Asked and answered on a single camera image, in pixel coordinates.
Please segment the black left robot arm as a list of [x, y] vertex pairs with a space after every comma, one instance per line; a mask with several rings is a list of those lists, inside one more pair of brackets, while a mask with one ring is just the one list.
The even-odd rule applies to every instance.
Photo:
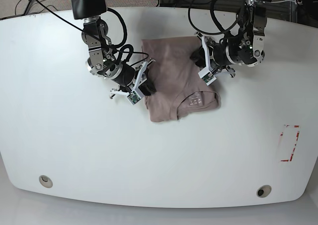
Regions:
[[233, 65], [254, 67], [263, 61], [267, 16], [261, 3], [272, 0], [241, 0], [236, 19], [227, 29], [216, 18], [217, 1], [211, 0], [210, 15], [218, 32], [197, 29], [201, 47], [190, 57], [200, 68], [198, 75], [207, 85], [213, 83], [220, 73], [234, 77]]

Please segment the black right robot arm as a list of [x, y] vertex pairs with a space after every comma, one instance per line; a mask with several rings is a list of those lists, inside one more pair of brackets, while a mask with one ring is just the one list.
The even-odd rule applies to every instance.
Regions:
[[[122, 92], [131, 94], [133, 87], [140, 76], [140, 84], [137, 87], [145, 96], [156, 92], [153, 82], [148, 78], [149, 70], [141, 70], [129, 65], [134, 53], [132, 45], [127, 44], [127, 26], [122, 16], [115, 10], [106, 6], [105, 0], [71, 0], [74, 19], [84, 20], [82, 40], [88, 46], [89, 58], [88, 70], [92, 75], [102, 76], [118, 84]], [[101, 19], [101, 14], [107, 11], [115, 14], [123, 28], [123, 40], [119, 44], [112, 44], [107, 36], [108, 25]]]

